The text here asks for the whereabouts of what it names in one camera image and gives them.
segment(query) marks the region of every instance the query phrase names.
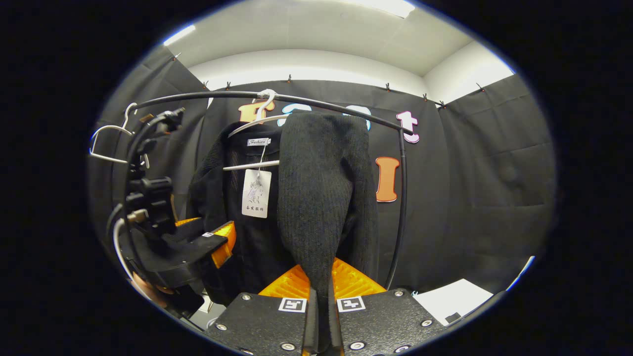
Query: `white price tag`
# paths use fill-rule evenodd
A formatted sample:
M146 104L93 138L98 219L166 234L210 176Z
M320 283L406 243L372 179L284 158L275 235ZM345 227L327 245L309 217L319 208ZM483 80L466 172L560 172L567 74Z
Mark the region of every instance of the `white price tag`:
M268 194L272 172L247 169L242 191L242 214L252 217L268 217Z

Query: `hanger hook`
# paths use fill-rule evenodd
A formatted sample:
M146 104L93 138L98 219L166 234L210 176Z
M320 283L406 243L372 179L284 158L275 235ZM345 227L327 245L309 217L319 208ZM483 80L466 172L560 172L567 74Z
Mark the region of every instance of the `hanger hook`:
M130 108L135 106L136 103L131 103L127 106L127 108L125 109L125 121L123 121L123 125L121 126L122 129L125 128L125 126L127 125L128 120L130 119L128 114L130 113Z
M268 95L268 100L266 100L264 105L257 109L257 117L255 118L255 121L261 120L261 112L275 99L275 95L277 95L277 93L273 89L264 89L257 93L258 97L263 97L264 95Z

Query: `blue letter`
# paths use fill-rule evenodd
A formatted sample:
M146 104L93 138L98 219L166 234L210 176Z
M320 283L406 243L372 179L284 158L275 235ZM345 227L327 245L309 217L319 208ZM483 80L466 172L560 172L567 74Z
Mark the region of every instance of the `blue letter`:
M358 111L360 113L364 113L364 114L367 114L367 115L371 115L372 114L372 112L370 112L369 109L365 108L364 106L349 105L349 106L346 106L346 108L352 109L354 111ZM369 121L369 120L365 120L365 121L367 121L367 131L369 131L369 129L372 127L372 122Z
M283 109L281 109L281 111L282 113L290 114L294 109L312 111L312 108L309 105L304 105L304 104L289 104L289 105L286 105ZM277 125L283 126L284 124L285 124L284 118L280 118L279 120L277 120Z

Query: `decorative letter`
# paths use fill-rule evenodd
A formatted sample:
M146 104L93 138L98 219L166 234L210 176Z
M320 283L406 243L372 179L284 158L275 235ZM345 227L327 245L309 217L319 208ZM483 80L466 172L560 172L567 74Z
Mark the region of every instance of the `decorative letter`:
M238 108L238 110L241 112L239 120L242 122L254 121L257 118L257 109L262 107L265 103L266 101L260 101L259 103L246 104L246 105L240 106ZM266 110L270 111L274 108L275 108L275 102L271 101L270 104L268 104L268 106L266 106L264 110L261 112L261 118L266 117Z
M405 111L405 112L397 114L396 118L402 121L401 122L402 127L411 131L413 131L413 125L418 124L418 119L411 117L411 112L409 111ZM417 134L413 134L413 135L404 134L404 139L410 143L416 143L420 140L420 136L418 136Z
M355 110L355 111L358 111L358 112L361 112L361 113L364 113L364 114L367 114L367 115L371 115L372 114L372 112L369 111L369 109L365 108L364 106L349 105L349 106L346 106L346 108L352 109L352 110ZM365 121L367 121L367 131L369 131L369 129L372 127L372 122L369 121L369 120L365 120Z
M394 188L396 187L396 168L400 166L400 161L391 157L378 157L376 164L380 167L376 201L380 203L396 201L398 195Z
M281 111L282 113L290 114L294 109L312 111L312 108L309 105L304 105L304 104L289 104L289 105L286 105L283 109L281 109ZM285 120L286 119L284 118L280 118L279 120L277 120L277 125L283 126L285 124Z

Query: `clothing tag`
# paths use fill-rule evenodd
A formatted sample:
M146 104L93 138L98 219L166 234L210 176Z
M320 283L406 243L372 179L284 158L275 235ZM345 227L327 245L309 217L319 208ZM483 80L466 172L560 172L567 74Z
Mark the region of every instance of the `clothing tag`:
M268 193L272 172L247 169L242 192L242 214L252 217L268 217Z
M266 146L267 144L270 144L270 139L269 138L263 138L263 139L248 139L246 140L246 146Z

